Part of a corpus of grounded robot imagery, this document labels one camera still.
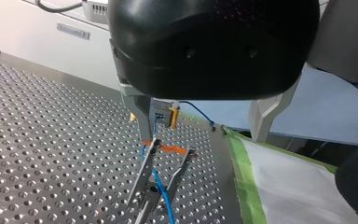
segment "metal plate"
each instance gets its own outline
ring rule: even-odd
[[[0,63],[0,224],[134,223],[138,211],[125,200],[141,146],[130,112],[113,98]],[[199,154],[172,203],[178,223],[241,222],[227,149],[211,134],[221,133],[194,119],[180,118],[175,131],[159,127],[164,145]],[[165,184],[179,162],[156,156]]]

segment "blue wire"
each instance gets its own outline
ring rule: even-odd
[[[188,105],[193,106],[193,108],[195,108],[197,111],[199,111],[200,114],[201,114],[203,117],[205,117],[205,118],[209,121],[209,124],[210,124],[211,126],[214,125],[213,120],[211,120],[210,118],[208,118],[208,116],[206,116],[206,114],[204,114],[198,107],[196,107],[195,105],[193,105],[191,102],[189,102],[189,101],[179,101],[179,103],[181,103],[181,104],[188,104]]]
[[[167,212],[168,212],[168,217],[170,218],[170,223],[175,224],[175,216],[173,215],[173,210],[172,210],[172,207],[171,207],[170,197],[168,197],[168,193],[165,190],[164,186],[162,185],[161,180],[159,179],[158,172],[154,168],[153,168],[153,175],[155,177],[158,190],[161,193],[162,197],[164,198],[165,205],[167,206]]]
[[[155,118],[154,133],[157,133],[157,120],[158,120],[158,117]],[[141,150],[141,160],[142,161],[144,160],[145,150],[146,150],[146,145],[143,145],[142,150]],[[155,168],[153,168],[153,176],[155,177],[158,191],[164,198],[165,205],[167,206],[167,212],[168,212],[168,217],[170,218],[170,223],[175,224],[175,216],[173,215],[170,197],[168,197],[168,193],[165,190],[164,185],[162,185],[161,180],[159,179],[159,176],[158,176],[158,172]]]
[[[143,145],[142,146],[142,149],[141,149],[141,161],[144,160],[144,157],[145,157],[145,150],[146,150],[146,145]]]

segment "white paper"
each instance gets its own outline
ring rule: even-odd
[[[357,224],[324,167],[242,140],[268,224]]]

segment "white wall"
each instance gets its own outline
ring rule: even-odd
[[[62,22],[91,33],[85,40],[57,30]],[[118,90],[108,31],[21,0],[0,0],[0,50]]]

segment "orange tape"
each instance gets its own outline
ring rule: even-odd
[[[150,146],[152,145],[152,141],[144,141],[144,144],[147,145],[147,146]],[[180,153],[180,154],[186,154],[187,153],[187,150],[184,149],[184,148],[181,148],[181,147],[177,147],[177,146],[171,146],[171,147],[168,147],[168,146],[159,146],[159,148],[161,148],[161,150],[165,151],[165,152],[177,152],[177,153]]]

